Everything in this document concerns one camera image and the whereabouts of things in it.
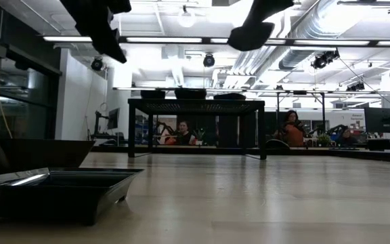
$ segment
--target black table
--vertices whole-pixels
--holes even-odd
[[[260,159],[266,159],[264,101],[244,100],[175,100],[175,99],[129,99],[129,157],[135,157],[135,111],[148,115],[148,149],[153,149],[154,115],[214,115],[240,118],[240,133],[244,139],[244,118],[258,110],[258,147]],[[243,154],[246,144],[240,144]]]

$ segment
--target window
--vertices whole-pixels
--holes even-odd
[[[22,67],[10,59],[1,61],[0,92],[33,102],[51,102],[48,76],[27,66]]]
[[[312,130],[317,129],[319,126],[320,126],[321,128],[323,128],[323,120],[320,120],[320,121],[311,121],[311,123],[312,123]],[[326,129],[326,130],[327,130],[327,129],[330,129],[330,123],[329,123],[328,120],[326,120],[326,128],[325,128],[325,129]]]
[[[47,129],[47,109],[14,99],[0,97],[5,118],[13,138],[44,139]],[[8,132],[0,109],[0,137]]]
[[[305,130],[306,133],[309,133],[311,131],[311,121],[309,120],[302,120],[302,127]]]

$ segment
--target metal frame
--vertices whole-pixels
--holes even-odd
[[[58,38],[60,36],[43,36],[48,39]],[[64,36],[68,41],[49,41],[52,43],[92,43],[88,37],[82,36]],[[126,44],[181,44],[181,45],[227,45],[226,37],[135,37],[145,39],[144,41],[131,41],[132,37],[119,37],[119,43]],[[170,39],[179,39],[186,41],[170,41]],[[286,46],[286,47],[381,47],[390,48],[390,39],[291,39],[291,38],[270,38],[264,44],[265,46]]]
[[[326,131],[326,107],[324,105],[324,96],[325,96],[325,93],[324,92],[320,92],[319,93],[321,96],[322,96],[322,99],[320,101],[320,99],[318,99],[315,95],[315,93],[311,93],[311,95],[319,102],[322,104],[322,116],[323,116],[323,131]],[[280,130],[280,121],[279,121],[279,112],[280,112],[280,101],[279,101],[279,97],[280,97],[280,92],[276,93],[276,97],[277,97],[277,105],[276,105],[276,125],[278,127],[278,131]]]
[[[120,91],[174,91],[178,87],[113,87],[113,90]],[[343,94],[343,95],[390,95],[390,91],[306,91],[306,90],[276,90],[276,89],[206,89],[207,92],[252,92],[264,94],[293,94],[295,97],[306,96],[307,94]]]
[[[155,111],[146,109],[145,104],[178,104],[178,105],[249,105],[248,108],[236,111],[236,112],[223,112],[218,110],[200,110],[198,112],[191,111],[191,115],[231,115],[240,118],[240,122],[244,121],[247,114],[253,113],[258,110],[258,147],[260,152],[260,159],[265,160],[266,150],[265,142],[265,121],[264,121],[264,101],[243,101],[243,100],[165,100],[165,99],[128,99],[129,103],[129,157],[135,157],[135,112],[136,109],[146,113],[148,115],[148,151],[153,151],[153,117],[154,115],[185,115],[188,112],[174,111],[172,113],[164,113],[161,111]],[[240,143],[242,154],[246,154],[246,143]]]

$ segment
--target woman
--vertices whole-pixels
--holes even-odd
[[[278,135],[289,146],[303,146],[303,135],[305,131],[302,128],[302,122],[300,122],[296,111],[290,110],[285,114],[284,124],[281,131],[275,132],[275,137]]]
[[[189,132],[188,122],[182,121],[179,123],[179,131],[177,132],[177,137],[175,139],[169,138],[168,140],[166,140],[165,144],[188,146],[195,145],[195,141],[195,136]]]
[[[358,140],[351,136],[351,131],[348,128],[337,139],[338,146],[348,147],[354,146],[356,143],[358,143]]]

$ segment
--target ceiling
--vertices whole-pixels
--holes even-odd
[[[290,16],[290,24],[295,23],[316,0],[295,2],[299,4],[286,11],[287,16]],[[116,15],[111,25],[113,28],[118,28],[122,36],[228,37],[235,26],[242,24],[251,3],[251,0],[241,0],[229,7],[212,7],[212,2],[208,0],[188,2],[186,4],[189,6],[189,11],[194,13],[195,21],[193,26],[186,28],[179,23],[181,20],[179,14],[183,4],[181,1],[178,3],[131,1],[132,11]],[[58,0],[0,0],[0,6],[43,35],[78,35],[74,28],[74,20]],[[388,10],[390,7],[369,7],[364,12],[352,13],[358,15],[355,17],[357,22],[338,38],[390,39]],[[344,12],[338,14],[341,18],[345,18]],[[87,66],[93,57],[98,55],[90,44],[64,44],[62,47],[70,48],[72,54]],[[133,67],[135,83],[154,86],[154,82],[164,81],[167,77],[173,76],[174,63],[163,58],[164,45],[122,44],[121,47],[127,52],[129,60],[127,65]],[[230,69],[247,54],[227,45],[179,45],[179,47],[183,53],[197,51],[202,54],[190,56],[190,59],[188,55],[183,55],[179,65],[185,77],[212,79],[215,69]],[[206,53],[212,53],[216,59],[213,68],[204,68],[202,65],[203,56]],[[315,87],[335,89],[340,84],[346,87],[347,84],[358,81],[355,75],[363,75],[366,82],[377,85],[381,82],[381,75],[390,71],[390,48],[339,48],[339,53],[348,67],[336,60],[325,69],[314,70],[310,67],[312,55],[300,62],[292,72],[281,71],[277,74],[277,68],[272,66],[263,70],[264,72],[273,71],[279,78],[272,78],[277,77],[276,75],[265,75],[262,78],[258,71],[255,75],[257,76],[255,83],[252,81],[250,85],[264,89],[268,87],[267,85],[272,87],[281,83],[289,87],[299,87],[299,89]],[[254,52],[253,56],[246,58],[248,64],[256,63],[253,62],[255,54],[257,53]],[[270,58],[272,57],[266,56],[262,61],[268,62]]]

